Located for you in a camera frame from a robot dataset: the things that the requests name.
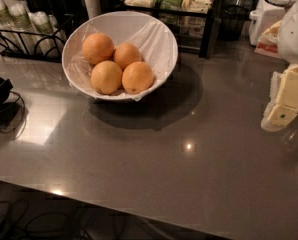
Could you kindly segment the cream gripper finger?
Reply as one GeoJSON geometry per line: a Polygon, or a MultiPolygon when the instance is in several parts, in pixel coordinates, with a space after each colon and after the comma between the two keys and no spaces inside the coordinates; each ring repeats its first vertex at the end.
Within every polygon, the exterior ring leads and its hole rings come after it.
{"type": "Polygon", "coordinates": [[[298,115],[298,64],[283,72],[274,72],[270,84],[270,102],[263,113],[261,128],[277,132],[286,128],[298,115]]]}

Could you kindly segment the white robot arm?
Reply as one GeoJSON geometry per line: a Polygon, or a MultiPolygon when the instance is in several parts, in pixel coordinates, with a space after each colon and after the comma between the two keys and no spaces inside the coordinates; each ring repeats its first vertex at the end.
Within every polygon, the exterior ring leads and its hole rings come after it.
{"type": "Polygon", "coordinates": [[[261,128],[269,132],[286,128],[298,115],[298,0],[280,23],[277,48],[289,66],[271,78],[270,102],[261,121],[261,128]]]}

